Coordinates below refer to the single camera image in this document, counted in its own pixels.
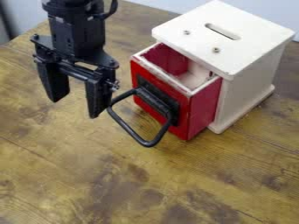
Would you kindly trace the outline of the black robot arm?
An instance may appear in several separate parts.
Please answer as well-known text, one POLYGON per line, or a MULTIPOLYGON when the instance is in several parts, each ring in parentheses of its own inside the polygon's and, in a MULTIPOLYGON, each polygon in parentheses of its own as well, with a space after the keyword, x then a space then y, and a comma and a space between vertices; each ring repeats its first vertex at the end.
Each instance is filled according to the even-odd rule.
POLYGON ((118 61, 106 53, 106 20, 118 11, 118 0, 41 0, 51 34, 35 34, 33 61, 48 98, 57 102, 71 92, 69 78, 84 82, 88 116, 96 118, 118 89, 118 61))

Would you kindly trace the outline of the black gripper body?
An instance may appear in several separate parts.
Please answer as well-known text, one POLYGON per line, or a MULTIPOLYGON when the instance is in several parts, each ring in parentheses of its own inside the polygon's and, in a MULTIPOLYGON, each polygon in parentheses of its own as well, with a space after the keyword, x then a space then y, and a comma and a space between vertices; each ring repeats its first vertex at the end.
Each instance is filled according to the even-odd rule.
POLYGON ((39 75, 56 75, 64 67, 87 72, 78 62, 96 67, 96 76, 115 77, 119 63, 106 53, 107 13, 48 14, 51 34, 32 35, 39 75))

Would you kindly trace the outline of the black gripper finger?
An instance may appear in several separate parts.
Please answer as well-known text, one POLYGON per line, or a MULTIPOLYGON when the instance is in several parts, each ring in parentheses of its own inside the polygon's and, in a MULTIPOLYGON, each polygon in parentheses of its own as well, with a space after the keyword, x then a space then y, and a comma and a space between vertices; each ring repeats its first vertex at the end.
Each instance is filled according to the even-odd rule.
POLYGON ((39 55, 33 60, 48 98, 52 102, 57 102, 71 91, 69 78, 60 72, 60 65, 56 62, 49 62, 39 55))
POLYGON ((92 76, 86 81, 88 116, 91 119, 107 109, 111 103, 112 94, 119 90, 119 80, 116 70, 98 68, 92 76))

